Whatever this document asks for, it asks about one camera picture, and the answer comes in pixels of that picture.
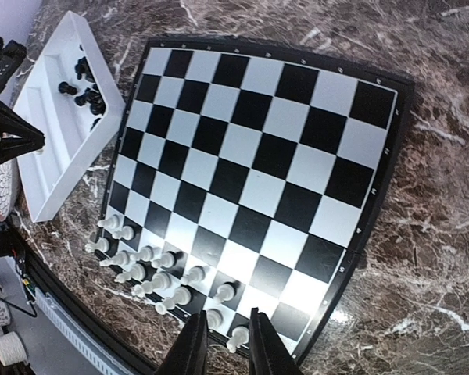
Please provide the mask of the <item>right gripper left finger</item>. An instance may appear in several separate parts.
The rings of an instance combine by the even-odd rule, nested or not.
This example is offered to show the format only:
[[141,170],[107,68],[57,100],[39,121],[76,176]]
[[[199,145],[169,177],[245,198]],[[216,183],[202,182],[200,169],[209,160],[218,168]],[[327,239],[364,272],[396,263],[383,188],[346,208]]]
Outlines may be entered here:
[[207,320],[206,311],[191,315],[155,375],[206,374]]

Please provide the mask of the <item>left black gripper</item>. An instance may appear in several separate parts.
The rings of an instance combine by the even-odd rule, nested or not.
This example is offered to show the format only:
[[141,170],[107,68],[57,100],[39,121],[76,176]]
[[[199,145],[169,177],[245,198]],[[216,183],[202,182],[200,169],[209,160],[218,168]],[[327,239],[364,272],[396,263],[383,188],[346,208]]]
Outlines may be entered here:
[[44,146],[44,134],[0,101],[0,165]]

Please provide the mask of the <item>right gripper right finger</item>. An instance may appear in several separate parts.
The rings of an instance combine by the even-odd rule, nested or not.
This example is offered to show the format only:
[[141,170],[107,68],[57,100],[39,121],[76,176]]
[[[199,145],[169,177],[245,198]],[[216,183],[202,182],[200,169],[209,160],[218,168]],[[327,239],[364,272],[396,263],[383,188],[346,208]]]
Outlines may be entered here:
[[267,314],[258,308],[252,308],[249,321],[249,373],[303,375]]

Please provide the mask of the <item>white plastic divided tray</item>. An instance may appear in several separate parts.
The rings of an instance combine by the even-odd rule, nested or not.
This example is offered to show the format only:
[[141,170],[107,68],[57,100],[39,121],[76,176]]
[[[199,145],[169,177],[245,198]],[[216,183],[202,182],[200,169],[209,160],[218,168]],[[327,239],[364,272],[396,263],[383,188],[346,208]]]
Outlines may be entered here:
[[[79,109],[58,84],[82,88],[74,65],[86,56],[106,102],[106,113],[93,131],[94,117]],[[119,130],[125,102],[87,20],[67,12],[30,72],[13,110],[45,136],[42,150],[18,157],[20,178],[33,222],[52,220],[87,168]]]

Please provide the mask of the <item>white pawn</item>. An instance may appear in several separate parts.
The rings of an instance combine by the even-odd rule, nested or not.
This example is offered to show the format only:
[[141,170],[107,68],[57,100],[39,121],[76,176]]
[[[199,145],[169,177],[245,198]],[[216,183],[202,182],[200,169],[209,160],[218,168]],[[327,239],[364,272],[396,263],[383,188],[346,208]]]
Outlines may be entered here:
[[181,283],[183,285],[190,285],[201,282],[206,277],[206,271],[203,266],[194,266],[181,277]]
[[112,238],[116,240],[130,241],[134,238],[134,236],[134,228],[131,226],[123,226],[121,229],[115,230],[112,233]]
[[112,214],[106,216],[104,219],[97,222],[99,228],[105,229],[107,231],[115,231],[120,228],[121,218],[117,214]]
[[176,254],[174,252],[164,252],[159,258],[152,260],[152,267],[159,268],[171,268],[177,262]]
[[229,302],[234,298],[236,289],[232,284],[224,283],[217,288],[216,294],[213,296],[213,300],[217,304]]

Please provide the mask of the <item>white rook corner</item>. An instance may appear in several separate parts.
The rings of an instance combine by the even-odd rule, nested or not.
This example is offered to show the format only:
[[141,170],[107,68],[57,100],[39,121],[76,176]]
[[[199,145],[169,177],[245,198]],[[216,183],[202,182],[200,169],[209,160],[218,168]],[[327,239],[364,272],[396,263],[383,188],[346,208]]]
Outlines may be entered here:
[[89,241],[85,246],[84,250],[87,253],[93,253],[95,251],[107,252],[110,249],[109,241],[105,237],[99,238],[96,242]]

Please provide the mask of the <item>black white chessboard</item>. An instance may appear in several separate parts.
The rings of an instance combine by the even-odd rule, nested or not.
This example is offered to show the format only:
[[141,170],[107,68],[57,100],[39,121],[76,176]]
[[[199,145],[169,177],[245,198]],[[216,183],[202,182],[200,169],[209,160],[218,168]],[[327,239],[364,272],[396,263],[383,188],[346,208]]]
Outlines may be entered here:
[[[134,228],[112,238],[108,259],[143,246],[171,268],[135,263],[143,280],[180,286],[186,320],[218,309],[212,339],[227,344],[266,313],[290,356],[302,362],[341,298],[385,197],[407,127],[414,81],[344,59],[228,37],[154,37],[146,45],[120,125],[102,219]],[[181,277],[203,266],[203,281]],[[232,284],[229,302],[217,288]]]

